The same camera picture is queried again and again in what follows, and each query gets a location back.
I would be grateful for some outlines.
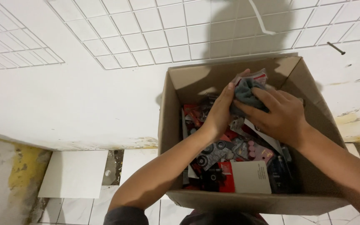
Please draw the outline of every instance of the white board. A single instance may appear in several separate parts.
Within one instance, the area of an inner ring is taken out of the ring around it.
[[[54,151],[38,197],[98,198],[108,151]]]

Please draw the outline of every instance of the metal part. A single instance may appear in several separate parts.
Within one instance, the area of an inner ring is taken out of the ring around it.
[[[333,45],[332,43],[330,42],[327,42],[328,45],[332,46],[334,49],[336,49],[337,51],[339,51],[342,55],[345,54],[345,52],[343,52],[341,49],[335,47],[335,45]]]

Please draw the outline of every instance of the open cardboard box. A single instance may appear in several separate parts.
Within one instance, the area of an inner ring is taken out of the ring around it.
[[[208,92],[220,93],[236,74],[266,68],[267,84],[305,103],[306,120],[339,146],[344,142],[302,57],[169,68],[159,117],[158,154],[182,140],[181,105],[196,104]],[[183,190],[182,175],[166,193],[177,205],[198,210],[238,210],[289,215],[321,215],[349,203],[338,186],[294,149],[290,150],[303,186],[302,194],[241,194]]]

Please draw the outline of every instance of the right hand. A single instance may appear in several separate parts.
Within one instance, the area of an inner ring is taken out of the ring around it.
[[[281,90],[253,88],[252,93],[270,110],[266,113],[237,100],[234,104],[248,115],[248,120],[263,133],[295,149],[300,148],[312,127],[305,120],[302,102]]]

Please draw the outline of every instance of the gray cloth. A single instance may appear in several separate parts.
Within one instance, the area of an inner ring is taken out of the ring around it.
[[[263,102],[253,95],[251,91],[253,87],[265,90],[264,86],[252,78],[241,79],[238,86],[234,89],[234,98],[246,105],[255,107],[264,112],[269,112],[269,109],[263,104]],[[237,116],[245,116],[245,113],[234,104],[231,104],[230,106],[230,113]]]
[[[186,216],[180,225],[268,225],[263,219],[247,213],[238,212],[205,212],[195,210]],[[110,210],[104,220],[104,225],[148,225],[144,210],[135,207],[122,206]]]

